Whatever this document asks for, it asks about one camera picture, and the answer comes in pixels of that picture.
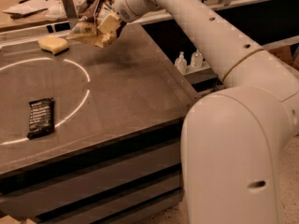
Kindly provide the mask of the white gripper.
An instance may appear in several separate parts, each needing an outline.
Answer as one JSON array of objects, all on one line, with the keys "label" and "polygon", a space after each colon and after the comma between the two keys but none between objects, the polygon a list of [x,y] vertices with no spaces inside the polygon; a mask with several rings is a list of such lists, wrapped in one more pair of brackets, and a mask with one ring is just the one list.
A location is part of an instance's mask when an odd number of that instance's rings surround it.
[{"label": "white gripper", "polygon": [[97,26],[97,30],[102,34],[117,31],[121,27],[121,21],[136,21],[143,15],[161,8],[151,0],[115,0],[113,9],[116,13],[110,12]]}]

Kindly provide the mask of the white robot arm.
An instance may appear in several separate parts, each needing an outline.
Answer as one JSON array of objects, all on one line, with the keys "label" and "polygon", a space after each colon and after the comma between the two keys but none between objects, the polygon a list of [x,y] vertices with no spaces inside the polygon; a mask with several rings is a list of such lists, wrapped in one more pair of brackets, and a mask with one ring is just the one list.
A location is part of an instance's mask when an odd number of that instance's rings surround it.
[{"label": "white robot arm", "polygon": [[125,22],[165,9],[224,88],[198,100],[181,132],[190,224],[283,224],[280,150],[299,132],[296,70],[199,0],[115,0]]}]

